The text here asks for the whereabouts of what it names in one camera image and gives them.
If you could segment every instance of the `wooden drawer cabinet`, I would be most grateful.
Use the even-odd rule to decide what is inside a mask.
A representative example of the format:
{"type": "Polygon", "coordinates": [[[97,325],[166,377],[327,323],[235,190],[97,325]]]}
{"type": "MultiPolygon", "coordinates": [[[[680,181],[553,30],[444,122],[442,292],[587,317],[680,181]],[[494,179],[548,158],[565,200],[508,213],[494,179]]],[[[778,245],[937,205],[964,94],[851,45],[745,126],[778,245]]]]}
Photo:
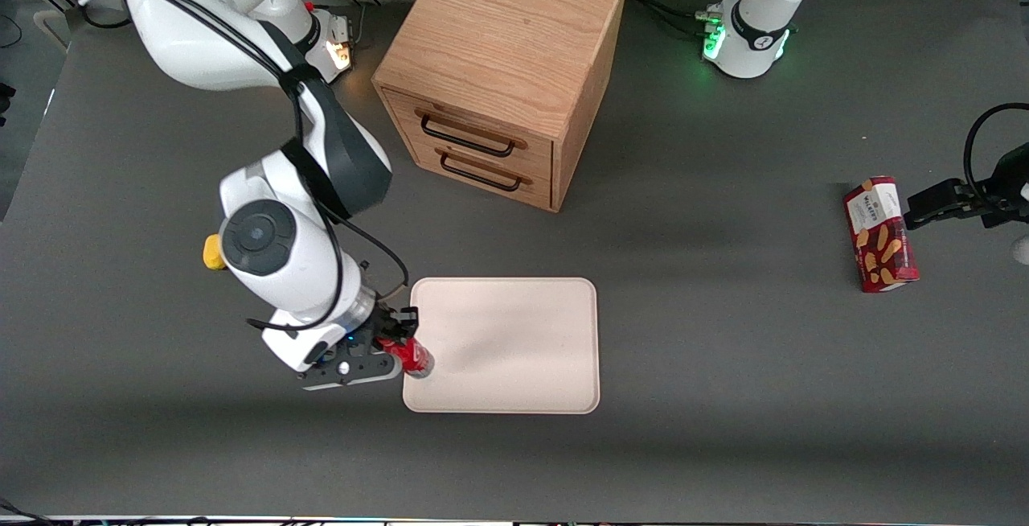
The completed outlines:
{"type": "Polygon", "coordinates": [[[418,0],[372,78],[415,163],[558,211],[624,0],[418,0]]]}

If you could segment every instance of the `gray table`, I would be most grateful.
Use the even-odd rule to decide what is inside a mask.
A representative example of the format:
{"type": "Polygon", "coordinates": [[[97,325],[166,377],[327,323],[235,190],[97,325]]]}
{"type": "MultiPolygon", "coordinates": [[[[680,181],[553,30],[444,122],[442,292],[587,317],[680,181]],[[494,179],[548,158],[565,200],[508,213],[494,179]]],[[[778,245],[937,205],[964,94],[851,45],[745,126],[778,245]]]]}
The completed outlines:
{"type": "MultiPolygon", "coordinates": [[[[298,390],[243,323],[268,307],[200,261],[217,181],[288,137],[286,100],[188,90],[131,29],[81,31],[0,226],[0,492],[51,514],[1029,521],[1022,230],[927,226],[923,281],[865,295],[841,204],[868,175],[958,175],[974,116],[1025,100],[1015,0],[809,0],[749,82],[630,3],[559,215],[411,163],[368,83],[404,10],[369,10],[336,86],[396,171],[360,224],[416,279],[594,281],[600,408],[298,390]]],[[[990,124],[984,171],[1027,126],[990,124]]]]}

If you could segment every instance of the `drawer handle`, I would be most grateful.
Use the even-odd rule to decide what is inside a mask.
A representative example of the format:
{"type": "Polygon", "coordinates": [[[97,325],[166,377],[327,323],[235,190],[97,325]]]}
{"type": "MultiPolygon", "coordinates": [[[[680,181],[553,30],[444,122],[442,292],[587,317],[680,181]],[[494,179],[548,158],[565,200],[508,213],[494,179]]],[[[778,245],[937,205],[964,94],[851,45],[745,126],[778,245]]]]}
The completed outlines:
{"type": "Polygon", "coordinates": [[[514,149],[514,142],[507,141],[507,148],[496,149],[490,148],[488,145],[478,145],[475,142],[468,142],[467,140],[462,140],[462,138],[456,137],[456,135],[441,133],[441,131],[434,131],[429,127],[429,115],[422,116],[422,131],[425,134],[431,135],[433,138],[439,138],[439,140],[445,140],[451,142],[451,144],[463,145],[465,148],[477,149],[478,152],[483,154],[489,154],[490,156],[497,156],[497,159],[506,159],[506,156],[511,155],[511,149],[514,149]]]}
{"type": "Polygon", "coordinates": [[[469,173],[469,171],[462,171],[460,168],[451,167],[447,163],[447,159],[449,155],[450,154],[447,154],[447,152],[442,152],[442,154],[439,155],[439,166],[442,167],[445,171],[449,171],[449,173],[454,173],[456,175],[463,175],[463,177],[467,178],[468,180],[482,182],[485,185],[492,185],[493,188],[503,189],[504,192],[514,192],[516,189],[518,189],[519,185],[522,185],[521,177],[514,178],[514,184],[500,184],[500,182],[494,182],[489,178],[483,178],[481,177],[481,175],[471,174],[469,173]]]}

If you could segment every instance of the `green light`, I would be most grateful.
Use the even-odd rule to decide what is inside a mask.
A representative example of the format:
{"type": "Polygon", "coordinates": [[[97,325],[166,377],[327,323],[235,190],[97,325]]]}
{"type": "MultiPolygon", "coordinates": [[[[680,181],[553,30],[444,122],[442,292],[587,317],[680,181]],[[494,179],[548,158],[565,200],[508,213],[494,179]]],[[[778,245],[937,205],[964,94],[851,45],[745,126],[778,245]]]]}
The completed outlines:
{"type": "Polygon", "coordinates": [[[719,25],[718,30],[711,35],[709,35],[708,38],[714,39],[714,41],[708,41],[707,45],[704,46],[704,56],[708,58],[708,60],[714,60],[714,58],[718,57],[718,52],[721,50],[721,43],[725,41],[725,29],[719,25]]]}
{"type": "Polygon", "coordinates": [[[782,57],[783,50],[786,49],[786,39],[789,39],[789,29],[786,29],[785,34],[782,35],[782,43],[779,43],[779,50],[775,52],[776,60],[779,60],[782,57]]]}

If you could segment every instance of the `orange light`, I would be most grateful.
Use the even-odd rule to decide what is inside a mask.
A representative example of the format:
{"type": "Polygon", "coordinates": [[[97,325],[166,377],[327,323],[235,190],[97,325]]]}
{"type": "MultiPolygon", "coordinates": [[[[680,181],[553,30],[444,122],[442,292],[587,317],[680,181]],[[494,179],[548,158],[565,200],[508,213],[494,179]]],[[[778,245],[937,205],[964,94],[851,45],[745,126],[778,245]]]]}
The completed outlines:
{"type": "Polygon", "coordinates": [[[349,43],[325,42],[325,49],[328,50],[332,59],[332,64],[339,71],[345,72],[350,68],[350,45],[349,43]]]}

